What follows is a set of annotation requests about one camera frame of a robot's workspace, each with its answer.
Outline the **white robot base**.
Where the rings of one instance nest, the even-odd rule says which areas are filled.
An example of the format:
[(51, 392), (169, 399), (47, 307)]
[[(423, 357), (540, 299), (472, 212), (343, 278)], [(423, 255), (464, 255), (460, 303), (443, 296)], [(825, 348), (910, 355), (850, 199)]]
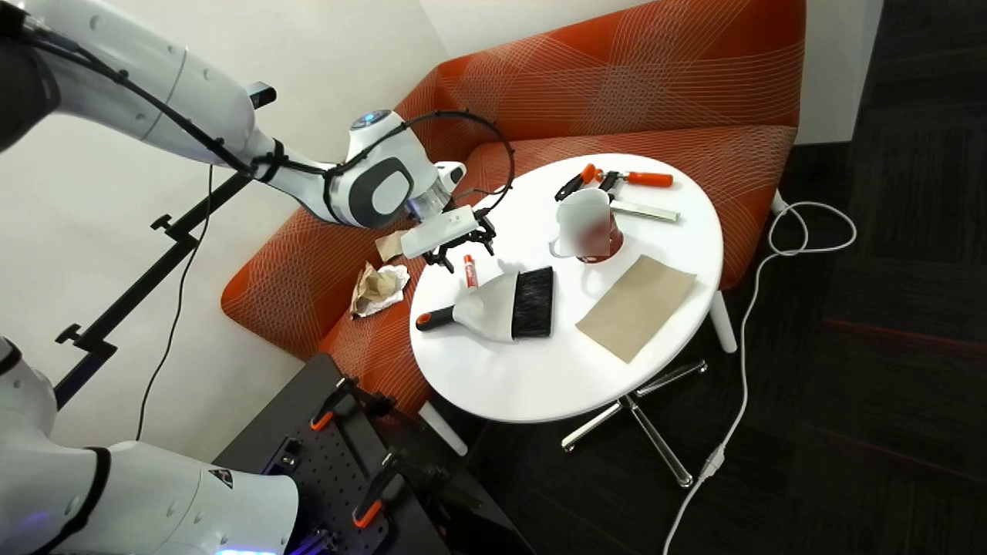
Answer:
[(287, 476), (152, 444), (51, 440), (54, 394), (0, 341), (0, 555), (281, 555), (299, 519)]

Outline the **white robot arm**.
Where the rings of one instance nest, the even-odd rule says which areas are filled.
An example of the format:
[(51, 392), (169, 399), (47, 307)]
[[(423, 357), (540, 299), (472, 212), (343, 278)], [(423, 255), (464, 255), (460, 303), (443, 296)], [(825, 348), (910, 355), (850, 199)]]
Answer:
[(497, 238), (487, 208), (449, 204), (464, 168), (431, 161), (412, 132), (417, 117), (367, 111), (348, 126), (346, 158), (315, 163), (256, 125), (275, 98), (271, 87), (230, 80), (108, 0), (0, 3), (0, 149), (60, 111), (223, 163), (326, 226), (384, 228), (409, 212), (417, 226), (398, 238), (405, 259), (448, 262), (449, 246)]

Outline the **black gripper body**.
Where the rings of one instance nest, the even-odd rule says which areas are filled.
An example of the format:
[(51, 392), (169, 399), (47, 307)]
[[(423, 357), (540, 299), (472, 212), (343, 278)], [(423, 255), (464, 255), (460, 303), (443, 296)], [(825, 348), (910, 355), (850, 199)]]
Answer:
[(472, 243), (470, 236), (492, 236), (491, 212), (500, 208), (504, 192), (491, 192), (478, 204), (442, 208), (436, 195), (418, 195), (408, 204), (412, 226), (401, 236), (405, 259), (424, 259), (436, 246)]

